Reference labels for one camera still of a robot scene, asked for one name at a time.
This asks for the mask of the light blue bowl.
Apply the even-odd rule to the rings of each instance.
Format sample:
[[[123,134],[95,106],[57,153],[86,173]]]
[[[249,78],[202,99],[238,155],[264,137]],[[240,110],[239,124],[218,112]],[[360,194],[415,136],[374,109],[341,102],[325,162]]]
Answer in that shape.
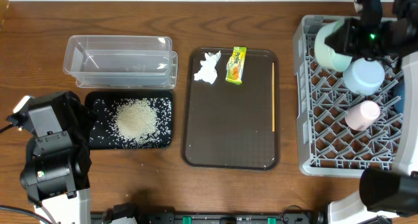
[[[372,95],[378,91],[385,79],[385,71],[378,61],[367,61],[365,58],[352,62],[343,72],[346,88],[361,95]]]

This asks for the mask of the pink cup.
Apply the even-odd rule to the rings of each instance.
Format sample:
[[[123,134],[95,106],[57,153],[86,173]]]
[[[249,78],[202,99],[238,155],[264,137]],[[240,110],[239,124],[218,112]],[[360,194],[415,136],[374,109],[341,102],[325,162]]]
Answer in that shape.
[[[363,101],[347,111],[347,126],[356,131],[363,131],[373,124],[380,116],[381,110],[373,101]]]

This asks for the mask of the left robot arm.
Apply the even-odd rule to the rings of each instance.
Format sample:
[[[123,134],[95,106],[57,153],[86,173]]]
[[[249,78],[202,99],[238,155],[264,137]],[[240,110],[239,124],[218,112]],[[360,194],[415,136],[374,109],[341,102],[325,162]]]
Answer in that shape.
[[[96,115],[71,91],[25,96],[7,117],[25,129],[20,183],[42,223],[91,223],[89,134]]]

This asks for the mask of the dark blue plate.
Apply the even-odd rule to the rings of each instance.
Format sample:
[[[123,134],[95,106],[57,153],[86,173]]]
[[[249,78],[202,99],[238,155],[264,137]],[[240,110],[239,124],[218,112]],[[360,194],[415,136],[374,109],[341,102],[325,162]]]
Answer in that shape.
[[[404,97],[405,97],[405,83],[404,79],[398,81],[393,90],[394,97],[400,97],[400,99],[394,104],[394,109],[397,113],[404,113]]]

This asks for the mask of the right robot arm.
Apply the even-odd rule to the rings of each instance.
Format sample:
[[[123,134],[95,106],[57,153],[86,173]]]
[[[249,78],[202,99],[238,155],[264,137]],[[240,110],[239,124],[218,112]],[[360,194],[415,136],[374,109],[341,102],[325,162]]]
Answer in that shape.
[[[314,33],[308,86],[314,153],[353,165],[359,188],[327,205],[315,223],[389,223],[417,213],[417,0],[354,0],[357,15]]]

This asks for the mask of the mint green bowl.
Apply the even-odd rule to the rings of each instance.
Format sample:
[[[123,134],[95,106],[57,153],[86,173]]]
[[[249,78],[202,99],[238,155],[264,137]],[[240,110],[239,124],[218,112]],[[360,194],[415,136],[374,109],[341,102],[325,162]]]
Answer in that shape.
[[[343,25],[343,20],[338,20],[324,25],[317,33],[314,43],[314,54],[318,64],[326,69],[336,72],[344,72],[352,61],[351,56],[336,53],[325,44],[325,39]]]

